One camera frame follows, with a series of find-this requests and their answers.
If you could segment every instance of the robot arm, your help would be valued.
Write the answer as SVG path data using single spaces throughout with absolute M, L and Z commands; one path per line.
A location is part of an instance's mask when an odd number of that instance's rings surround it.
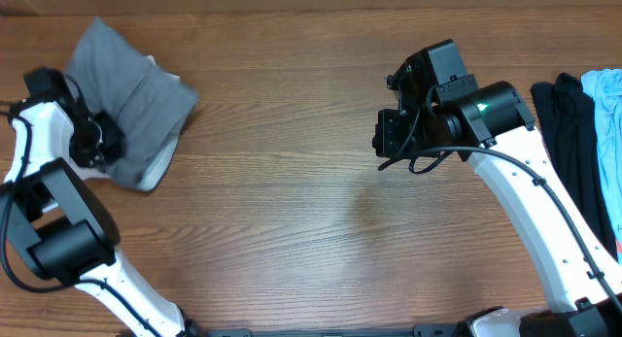
M 123 255 L 120 246 L 115 246 L 115 263 L 100 264 L 80 276 L 82 282 L 95 280 L 105 282 L 127 301 L 159 336 L 190 336 L 180 309 L 159 295 Z M 77 284 L 75 288 L 84 291 L 100 301 L 117 318 L 128 326 L 136 336 L 154 336 L 146 326 L 124 307 L 113 293 L 98 284 Z
M 490 149 L 504 152 L 534 169 L 555 191 L 570 213 L 581 238 L 614 292 L 622 292 L 622 268 L 596 239 L 564 189 L 550 163 L 537 129 L 515 128 L 496 137 Z M 583 259 L 559 210 L 533 179 L 498 157 L 473 153 L 468 162 L 495 193 L 527 248 L 552 313 L 575 312 L 577 302 L 608 299 Z

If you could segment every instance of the light blue cloth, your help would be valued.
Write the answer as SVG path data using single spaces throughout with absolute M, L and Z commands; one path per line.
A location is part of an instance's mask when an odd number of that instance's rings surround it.
M 622 70 L 590 71 L 581 83 L 594 99 L 601 188 L 622 264 Z

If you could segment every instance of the table surface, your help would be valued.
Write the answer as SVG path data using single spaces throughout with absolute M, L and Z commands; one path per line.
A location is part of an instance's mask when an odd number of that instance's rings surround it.
M 622 9 L 104 19 L 199 93 L 155 192 L 87 184 L 133 265 L 204 327 L 408 327 L 544 304 L 527 252 L 468 164 L 453 156 L 422 176 L 405 163 L 376 170 L 376 113 L 396 106 L 383 77 L 452 38 L 480 85 L 509 81 L 533 111 L 535 82 L 622 67 Z M 28 70 L 64 68 L 91 20 L 0 18 L 1 98 L 27 96 Z M 4 175 L 15 136 L 0 126 Z M 0 276 L 0 335 L 122 329 L 74 289 L 30 294 Z

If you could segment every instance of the black cable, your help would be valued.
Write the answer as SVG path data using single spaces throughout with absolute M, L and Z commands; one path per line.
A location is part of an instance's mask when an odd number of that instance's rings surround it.
M 436 88 L 436 86 L 433 85 L 433 86 L 431 86 L 428 89 L 428 94 L 426 95 L 426 106 L 431 106 L 432 105 L 432 94 L 433 94 L 433 91 L 434 91 L 435 88 Z M 400 102 L 399 106 L 401 107 L 401 91 L 399 92 L 399 102 Z M 415 116 L 415 120 L 412 123 L 412 127 L 410 127 L 410 132 L 408 133 L 408 136 L 406 137 L 406 140 L 401 144 L 401 147 L 397 151 L 396 155 L 394 157 L 391 157 L 387 161 L 385 161 L 380 166 L 378 166 L 378 171 L 384 171 L 385 169 L 387 169 L 387 167 L 391 166 L 392 164 L 394 164 L 396 162 L 400 162 L 400 161 L 403 160 L 403 158 L 401 156 L 403 155 L 404 151 L 406 150 L 406 147 L 408 146 L 408 144 L 410 144 L 410 141 L 411 141 L 413 135 L 415 134 L 415 131 L 417 130 L 417 124 L 419 123 L 419 115 L 420 114 L 421 114 L 421 108 L 417 110 L 417 116 Z
M 11 209 L 13 208 L 13 202 L 16 198 L 16 193 L 21 181 L 23 180 L 23 176 L 26 173 L 26 169 L 28 167 L 28 163 L 30 161 L 30 151 L 32 147 L 32 124 L 25 118 L 21 116 L 12 116 L 6 112 L 0 112 L 0 116 L 7 117 L 9 119 L 17 119 L 21 121 L 26 127 L 26 144 L 24 147 L 24 153 L 21 160 L 21 166 L 19 167 L 19 171 L 17 172 L 17 176 L 14 180 L 14 184 L 11 187 L 9 197 L 7 199 L 7 204 L 5 206 L 3 215 L 2 215 L 2 223 L 0 224 L 0 261 L 2 261 L 2 268 L 6 273 L 7 277 L 11 280 L 11 282 L 17 287 L 32 293 L 49 293 L 59 291 L 65 288 L 68 288 L 77 284 L 95 284 L 100 286 L 102 289 L 107 289 L 115 298 L 119 300 L 122 306 L 131 314 L 145 329 L 154 334 L 155 337 L 160 337 L 160 334 L 149 324 L 147 320 L 144 320 L 140 317 L 138 312 L 134 310 L 134 308 L 121 296 L 114 288 L 108 285 L 105 282 L 86 279 L 86 280 L 78 280 L 73 284 L 63 284 L 59 286 L 50 286 L 50 287 L 34 287 L 26 284 L 22 280 L 20 280 L 9 263 L 9 259 L 7 256 L 7 232 L 9 229 L 9 221 L 11 219 Z
M 5 209 L 2 215 L 2 224 L 0 225 L 0 261 L 2 262 L 2 268 L 4 272 L 7 274 L 7 277 L 11 280 L 13 284 L 17 287 L 33 293 L 47 293 L 54 292 L 58 290 L 62 290 L 67 288 L 68 286 L 51 286 L 51 287 L 33 287 L 22 280 L 20 280 L 11 265 L 9 264 L 9 258 L 7 256 L 7 232 L 9 230 L 9 219 L 11 218 L 11 209 L 13 208 L 13 201 L 16 198 L 16 193 L 19 185 L 21 184 L 21 180 L 23 179 L 23 175 L 26 173 L 26 168 L 28 167 L 28 163 L 30 160 L 30 148 L 32 146 L 32 127 L 30 122 L 25 118 L 20 116 L 12 116 L 6 112 L 0 112 L 0 116 L 5 116 L 7 118 L 14 118 L 21 121 L 26 127 L 26 145 L 23 152 L 23 157 L 21 158 L 21 166 L 19 167 L 19 171 L 17 172 L 17 176 L 13 182 L 13 187 L 9 191 L 9 197 L 7 198 L 7 204 L 5 205 Z
M 119 300 L 122 306 L 125 309 L 127 309 L 129 314 L 131 314 L 136 320 L 138 320 L 138 323 L 140 323 L 146 330 L 153 333 L 155 337 L 160 337 L 160 334 L 157 333 L 157 331 L 149 324 L 149 322 L 141 318 L 141 316 L 138 314 L 138 312 L 134 310 L 134 308 L 132 308 L 129 302 L 127 302 L 125 298 L 123 298 L 123 296 L 120 293 L 118 293 L 114 288 L 108 285 L 108 283 L 99 281 L 99 280 L 94 280 L 94 279 L 84 279 L 84 280 L 78 281 L 77 284 L 95 284 L 95 285 L 100 286 L 101 289 L 107 289 L 110 292 L 110 294 L 115 296 L 115 298 Z
M 520 168 L 523 171 L 525 171 L 528 175 L 530 175 L 530 177 L 532 177 L 534 179 L 534 185 L 541 186 L 544 189 L 544 191 L 551 198 L 551 201 L 553 201 L 555 206 L 557 206 L 557 209 L 562 214 L 562 217 L 566 221 L 566 224 L 568 225 L 568 228 L 570 229 L 570 232 L 572 233 L 572 236 L 574 237 L 574 241 L 576 241 L 576 244 L 581 249 L 581 252 L 583 253 L 585 261 L 587 262 L 588 266 L 590 267 L 590 270 L 592 270 L 592 276 L 590 278 L 598 280 L 599 284 L 601 285 L 601 287 L 605 291 L 606 295 L 609 297 L 609 299 L 611 300 L 611 302 L 613 303 L 615 308 L 618 310 L 620 315 L 622 315 L 622 303 L 620 303 L 620 300 L 618 299 L 617 295 L 613 292 L 613 290 L 611 289 L 611 287 L 609 286 L 609 284 L 605 280 L 605 273 L 603 273 L 599 269 L 599 267 L 596 265 L 596 262 L 594 261 L 594 258 L 592 257 L 592 255 L 590 254 L 589 250 L 587 249 L 587 246 L 585 245 L 585 242 L 583 242 L 583 238 L 581 238 L 581 234 L 579 233 L 578 229 L 576 228 L 576 225 L 574 225 L 574 222 L 572 221 L 572 218 L 570 217 L 570 214 L 566 210 L 566 207 L 564 207 L 564 204 L 562 203 L 562 201 L 557 197 L 557 195 L 555 194 L 555 191 L 553 191 L 551 186 L 549 186 L 549 184 L 546 183 L 545 179 L 543 179 L 538 173 L 536 173 L 536 171 L 534 171 L 533 169 L 531 169 L 529 166 L 527 166 L 525 163 L 519 161 L 518 159 L 516 159 L 516 158 L 514 158 L 514 157 L 512 157 L 512 156 L 510 156 L 508 154 L 505 154 L 503 152 L 497 152 L 497 151 L 494 151 L 494 150 L 484 149 L 484 148 L 458 147 L 458 146 L 436 147 L 436 148 L 429 148 L 429 149 L 424 149 L 424 150 L 415 152 L 415 153 L 411 154 L 411 158 L 416 159 L 417 157 L 420 157 L 420 156 L 423 156 L 423 155 L 430 155 L 430 154 L 439 153 L 439 152 L 443 152 L 443 154 L 445 154 L 447 152 L 479 152 L 479 153 L 484 153 L 484 154 L 492 155 L 494 157 L 498 157 L 498 158 L 500 158 L 502 160 L 505 160 L 507 162 L 510 162 L 510 163 L 514 164 L 518 168 Z
M 84 96 L 82 95 L 82 90 L 80 89 L 80 86 L 78 85 L 78 82 L 76 81 L 76 79 L 74 79 L 69 74 L 63 74 L 63 76 L 66 77 L 67 80 L 71 81 L 74 84 L 74 86 L 78 90 L 78 98 L 84 98 Z
M 412 174 L 424 174 L 428 173 L 434 168 L 436 168 L 442 161 L 447 158 L 452 152 L 444 152 L 441 156 L 439 156 L 433 163 L 431 163 L 428 167 L 422 169 L 421 171 L 415 171 L 415 162 L 417 162 L 417 157 L 410 160 L 410 164 L 408 165 L 408 171 Z

